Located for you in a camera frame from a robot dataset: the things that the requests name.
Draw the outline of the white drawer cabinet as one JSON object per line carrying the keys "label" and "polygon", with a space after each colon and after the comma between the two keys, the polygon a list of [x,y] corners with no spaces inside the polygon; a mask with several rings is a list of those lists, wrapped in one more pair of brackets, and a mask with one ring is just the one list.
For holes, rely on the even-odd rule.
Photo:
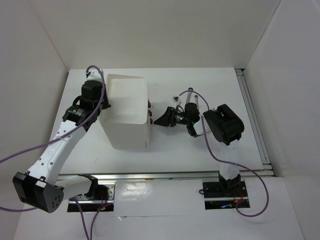
{"label": "white drawer cabinet", "polygon": [[150,142],[148,82],[141,76],[108,74],[106,92],[110,107],[99,122],[114,149],[145,149]]}

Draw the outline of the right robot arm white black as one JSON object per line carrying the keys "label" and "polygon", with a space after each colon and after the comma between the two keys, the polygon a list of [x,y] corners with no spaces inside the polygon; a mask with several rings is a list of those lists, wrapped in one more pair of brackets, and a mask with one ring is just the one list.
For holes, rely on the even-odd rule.
{"label": "right robot arm white black", "polygon": [[154,124],[162,127],[185,125],[190,136],[212,134],[219,143],[219,156],[214,159],[220,163],[218,182],[214,186],[204,187],[203,193],[209,197],[230,197],[241,185],[239,161],[239,143],[245,130],[242,120],[229,108],[222,104],[217,109],[209,109],[200,114],[196,103],[186,103],[181,107],[167,107],[165,113],[155,120]]}

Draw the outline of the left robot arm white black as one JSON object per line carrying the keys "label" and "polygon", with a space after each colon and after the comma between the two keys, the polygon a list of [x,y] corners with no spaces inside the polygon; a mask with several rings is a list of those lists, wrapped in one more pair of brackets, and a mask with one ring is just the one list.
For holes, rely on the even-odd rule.
{"label": "left robot arm white black", "polygon": [[94,124],[103,110],[111,107],[104,73],[97,66],[86,70],[81,94],[65,111],[60,127],[40,158],[25,172],[17,172],[13,185],[21,202],[47,213],[58,209],[63,200],[83,195],[92,200],[106,195],[107,187],[87,173],[58,181],[67,158]]}

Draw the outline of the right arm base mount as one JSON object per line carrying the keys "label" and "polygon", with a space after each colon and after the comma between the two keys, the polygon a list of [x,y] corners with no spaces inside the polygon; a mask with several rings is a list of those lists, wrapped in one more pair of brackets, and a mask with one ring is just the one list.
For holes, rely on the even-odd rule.
{"label": "right arm base mount", "polygon": [[239,209],[251,207],[244,180],[231,190],[224,190],[218,181],[205,181],[198,193],[204,197],[206,210],[235,209],[237,204]]}

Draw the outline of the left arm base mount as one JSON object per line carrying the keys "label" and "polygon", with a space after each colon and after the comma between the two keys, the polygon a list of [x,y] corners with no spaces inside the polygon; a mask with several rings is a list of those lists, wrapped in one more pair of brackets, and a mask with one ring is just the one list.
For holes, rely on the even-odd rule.
{"label": "left arm base mount", "polygon": [[100,189],[93,197],[87,197],[85,195],[77,195],[74,197],[84,213],[97,212],[100,208],[102,208],[102,212],[114,211],[116,183],[101,182],[99,183],[99,187]]}

